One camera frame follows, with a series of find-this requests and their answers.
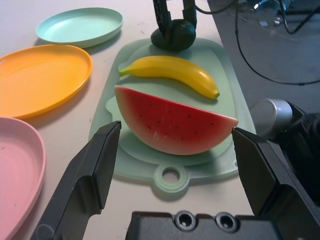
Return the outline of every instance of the toy watermelon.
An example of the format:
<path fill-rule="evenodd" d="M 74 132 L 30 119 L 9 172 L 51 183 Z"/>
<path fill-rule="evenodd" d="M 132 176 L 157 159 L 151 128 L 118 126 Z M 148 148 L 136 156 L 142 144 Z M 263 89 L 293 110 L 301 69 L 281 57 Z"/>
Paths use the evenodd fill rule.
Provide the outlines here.
<path fill-rule="evenodd" d="M 132 132 L 148 146 L 168 154 L 208 151 L 226 139 L 238 124 L 235 118 L 124 86 L 115 86 L 115 96 Z"/>

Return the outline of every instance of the plate rim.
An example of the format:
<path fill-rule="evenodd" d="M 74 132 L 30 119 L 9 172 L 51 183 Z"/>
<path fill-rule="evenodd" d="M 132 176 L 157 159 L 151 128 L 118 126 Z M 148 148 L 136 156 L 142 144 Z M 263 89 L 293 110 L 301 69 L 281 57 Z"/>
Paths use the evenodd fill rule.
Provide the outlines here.
<path fill-rule="evenodd" d="M 68 45 L 68 44 L 45 44 L 45 45 L 39 45 L 39 46 L 32 46 L 32 47 L 27 47 L 27 48 L 23 48 L 23 49 L 20 49 L 20 50 L 17 50 L 17 51 L 14 51 L 14 52 L 10 52 L 4 56 L 1 56 L 0 57 L 0 62 L 11 56 L 11 55 L 15 55 L 15 54 L 19 54 L 21 52 L 24 52 L 24 51 L 28 51 L 30 49 L 36 49 L 36 48 L 49 48 L 49 47 L 55 47 L 55 48 L 59 48 L 59 47 L 68 47 L 68 48 L 73 48 L 73 49 L 76 49 L 77 51 L 81 52 L 83 54 L 83 56 L 85 56 L 85 58 L 88 60 L 89 62 L 89 65 L 88 65 L 88 71 L 85 75 L 85 77 L 83 78 L 83 81 L 80 85 L 77 86 L 77 88 L 69 95 L 66 95 L 63 99 L 60 99 L 59 101 L 55 102 L 54 104 L 52 105 L 49 105 L 49 106 L 46 106 L 44 108 L 41 108 L 41 109 L 38 109 L 36 111 L 33 111 L 33 112 L 29 112 L 29 113 L 26 113 L 26 114 L 22 114 L 22 115 L 13 115 L 13 116 L 8 116 L 8 115 L 3 115 L 3 117 L 8 117 L 8 118 L 17 118 L 17 119 L 26 119 L 26 118 L 30 118 L 30 117 L 34 117 L 34 116 L 37 116 L 37 115 L 40 115 L 40 114 L 43 114 L 43 113 L 46 113 L 60 105 L 62 105 L 63 103 L 65 103 L 66 101 L 68 101 L 69 99 L 71 99 L 73 96 L 75 96 L 85 85 L 86 83 L 88 82 L 89 78 L 90 78 L 90 75 L 92 73 L 92 70 L 93 70 L 93 59 L 91 57 L 91 55 L 86 52 L 85 50 L 83 50 L 82 48 L 80 47 L 77 47 L 77 46 L 73 46 L 73 45 Z"/>
<path fill-rule="evenodd" d="M 12 228 L 11 231 L 9 231 L 4 236 L 5 240 L 9 240 L 17 233 L 19 228 L 25 222 L 29 213 L 34 208 L 35 203 L 40 195 L 40 192 L 42 190 L 44 180 L 45 180 L 45 171 L 46 171 L 46 166 L 47 166 L 47 154 L 46 154 L 46 148 L 45 148 L 45 143 L 44 143 L 43 138 L 41 137 L 40 133 L 32 125 L 30 125 L 29 123 L 22 121 L 20 119 L 14 118 L 14 117 L 0 116 L 0 121 L 2 119 L 17 122 L 18 124 L 21 124 L 23 126 L 26 126 L 29 129 L 31 129 L 36 134 L 37 138 L 40 140 L 41 149 L 42 149 L 42 168 L 40 171 L 38 181 L 36 183 L 36 188 L 32 192 L 32 197 L 30 198 L 30 200 L 27 202 L 27 204 L 25 204 L 25 208 L 22 211 L 23 213 L 22 213 L 22 215 L 20 215 L 20 218 L 17 220 L 16 225 Z"/>
<path fill-rule="evenodd" d="M 57 15 L 62 15 L 62 14 L 66 14 L 66 13 L 68 13 L 68 12 L 74 12 L 74 11 L 85 10 L 85 9 L 105 9 L 105 10 L 112 10 L 112 11 L 117 12 L 118 14 L 120 14 L 120 16 L 121 16 L 121 22 L 120 22 L 120 24 L 119 24 L 114 30 L 112 30 L 112 31 L 109 31 L 109 32 L 107 32 L 107 33 L 105 33 L 105 34 L 102 34 L 102 35 L 99 35 L 99 36 L 96 36 L 96 37 L 87 38 L 87 39 L 84 39 L 84 40 L 78 40 L 78 41 L 52 41 L 52 40 L 48 40 L 48 39 L 45 39 L 45 38 L 43 38 L 43 37 L 40 36 L 40 34 L 39 34 L 39 28 L 40 28 L 40 26 L 41 26 L 45 21 L 47 21 L 47 20 L 49 20 L 49 19 L 51 19 L 51 18 L 54 18 L 54 17 L 56 17 Z M 96 40 L 96 39 L 98 39 L 98 38 L 101 38 L 101 37 L 103 37 L 103 36 L 105 36 L 105 35 L 107 35 L 107 34 L 110 34 L 110 33 L 114 32 L 114 31 L 117 31 L 118 29 L 120 29 L 120 28 L 122 27 L 123 24 L 124 24 L 124 16 L 121 14 L 121 12 L 119 12 L 119 11 L 113 9 L 113 8 L 108 8 L 108 7 L 81 7 L 81 8 L 75 8 L 75 9 L 71 9 L 71 10 L 59 12 L 59 13 L 57 13 L 57 14 L 54 14 L 54 15 L 52 15 L 52 16 L 47 17 L 46 19 L 44 19 L 42 22 L 40 22 L 40 23 L 37 25 L 37 27 L 36 27 L 36 29 L 35 29 L 35 33 L 36 33 L 36 35 L 37 35 L 37 37 L 38 37 L 39 39 L 41 39 L 41 40 L 43 40 L 43 41 L 46 41 L 46 42 L 56 43 L 56 44 L 67 44 L 67 45 L 74 44 L 74 45 L 75 45 L 75 44 L 80 44 L 80 43 L 83 43 L 83 42 L 86 42 L 86 41 L 89 41 L 89 40 L 92 40 L 92 41 L 93 41 L 93 40 Z"/>

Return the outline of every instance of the green cutting board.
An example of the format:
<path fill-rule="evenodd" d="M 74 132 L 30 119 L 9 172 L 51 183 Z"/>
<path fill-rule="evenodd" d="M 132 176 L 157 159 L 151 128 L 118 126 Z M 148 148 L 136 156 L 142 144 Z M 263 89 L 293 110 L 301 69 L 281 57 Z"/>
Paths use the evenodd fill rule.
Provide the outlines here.
<path fill-rule="evenodd" d="M 118 69 L 136 59 L 167 55 L 184 58 L 204 68 L 215 80 L 220 96 L 217 100 L 206 98 L 185 84 L 167 78 L 119 77 Z M 238 126 L 255 133 L 254 125 L 239 87 L 230 59 L 217 43 L 197 38 L 191 48 L 172 53 L 154 47 L 149 39 L 138 40 L 124 46 L 118 53 L 97 106 L 89 138 L 112 121 L 121 120 L 122 129 L 114 174 L 132 180 L 149 182 L 165 195 L 181 195 L 192 182 L 207 182 L 235 174 L 236 156 L 230 135 L 210 151 L 179 156 L 157 151 L 141 142 L 123 120 L 115 98 L 115 85 L 180 102 L 197 108 L 227 115 L 239 120 Z M 167 170 L 176 171 L 179 180 L 168 183 L 163 179 Z"/>

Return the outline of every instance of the cable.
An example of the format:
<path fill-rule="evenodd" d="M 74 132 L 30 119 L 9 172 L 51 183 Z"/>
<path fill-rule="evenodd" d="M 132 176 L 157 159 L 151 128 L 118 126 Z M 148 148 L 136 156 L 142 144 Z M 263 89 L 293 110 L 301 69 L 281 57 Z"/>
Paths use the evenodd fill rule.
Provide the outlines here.
<path fill-rule="evenodd" d="M 284 4 L 283 4 L 282 0 L 279 0 L 279 4 L 280 4 L 280 8 L 281 8 L 281 14 L 282 14 L 284 28 L 288 32 L 288 34 L 290 34 L 290 35 L 298 32 L 300 30 L 300 28 L 303 25 L 305 25 L 306 22 L 308 22 L 309 19 L 320 10 L 320 6 L 316 7 L 308 16 L 306 16 L 306 18 L 302 22 L 300 22 L 300 24 L 293 31 L 290 31 L 288 28 L 287 19 L 286 19 L 286 11 L 285 11 Z"/>
<path fill-rule="evenodd" d="M 195 9 L 202 13 L 202 14 L 207 14 L 207 15 L 212 15 L 212 14 L 218 14 L 218 13 L 221 13 L 223 12 L 224 10 L 230 8 L 235 2 L 238 2 L 238 0 L 233 0 L 232 2 L 230 2 L 227 6 L 217 10 L 217 11 L 205 11 L 205 10 L 202 10 L 201 8 L 199 8 L 197 5 L 195 5 Z"/>
<path fill-rule="evenodd" d="M 316 83 L 320 83 L 320 79 L 318 80 L 314 80 L 314 81 L 308 81 L 308 82 L 284 82 L 284 81 L 278 81 L 278 80 L 274 80 L 271 79 L 269 77 L 266 77 L 264 75 L 262 75 L 261 73 L 257 72 L 251 65 L 250 63 L 247 61 L 244 53 L 242 52 L 241 46 L 240 46 L 240 41 L 239 41 L 239 30 L 238 30 L 238 12 L 239 12 L 239 2 L 238 0 L 234 0 L 232 1 L 230 4 L 228 4 L 227 6 L 221 8 L 220 10 L 217 11 L 204 11 L 202 9 L 200 9 L 199 7 L 195 6 L 196 10 L 199 11 L 202 14 L 207 14 L 207 15 L 213 15 L 213 14 L 218 14 L 223 12 L 224 10 L 230 8 L 234 3 L 235 4 L 235 37 L 236 37 L 236 43 L 238 45 L 238 49 L 239 52 L 241 54 L 241 57 L 243 58 L 243 60 L 245 61 L 245 63 L 248 65 L 248 67 L 257 75 L 259 75 L 260 77 L 271 81 L 273 83 L 277 83 L 277 84 L 284 84 L 284 85 L 295 85 L 295 86 L 304 86 L 304 85 L 310 85 L 310 84 L 316 84 Z M 293 31 L 290 31 L 288 29 L 288 25 L 287 25 L 287 20 L 286 20 L 286 12 L 284 9 L 284 5 L 282 0 L 279 0 L 280 3 L 280 7 L 281 7 L 281 13 L 282 13 L 282 18 L 283 18 L 283 24 L 285 27 L 285 30 L 289 33 L 289 34 L 295 34 L 296 32 L 298 32 L 300 30 L 300 28 L 306 24 L 306 22 L 320 9 L 320 6 L 318 6 L 315 10 L 313 10 Z"/>
<path fill-rule="evenodd" d="M 314 81 L 308 81 L 308 82 L 283 82 L 283 81 L 278 81 L 278 80 L 274 80 L 271 79 L 269 77 L 266 77 L 264 75 L 262 75 L 261 73 L 257 72 L 247 61 L 246 57 L 244 56 L 244 53 L 242 52 L 242 49 L 240 47 L 240 42 L 239 42 L 239 30 L 238 30 L 238 6 L 239 3 L 238 1 L 236 1 L 236 5 L 235 5 L 235 37 L 236 37 L 236 43 L 238 45 L 238 49 L 239 52 L 243 58 L 243 60 L 245 61 L 245 63 L 248 65 L 248 67 L 257 75 L 259 75 L 260 77 L 269 80 L 273 83 L 277 83 L 277 84 L 284 84 L 284 85 L 298 85 L 298 86 L 304 86 L 304 85 L 309 85 L 309 84 L 316 84 L 316 83 L 320 83 L 320 79 L 318 80 L 314 80 Z"/>

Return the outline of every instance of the yellow banana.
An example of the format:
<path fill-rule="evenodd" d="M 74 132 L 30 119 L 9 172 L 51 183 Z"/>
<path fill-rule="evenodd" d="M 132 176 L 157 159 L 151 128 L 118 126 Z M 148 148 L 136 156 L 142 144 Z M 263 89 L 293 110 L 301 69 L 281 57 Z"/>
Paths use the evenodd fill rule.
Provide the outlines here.
<path fill-rule="evenodd" d="M 175 56 L 146 56 L 137 59 L 130 66 L 119 71 L 120 76 L 165 77 L 178 80 L 198 93 L 216 99 L 220 93 L 218 87 L 200 66 Z"/>

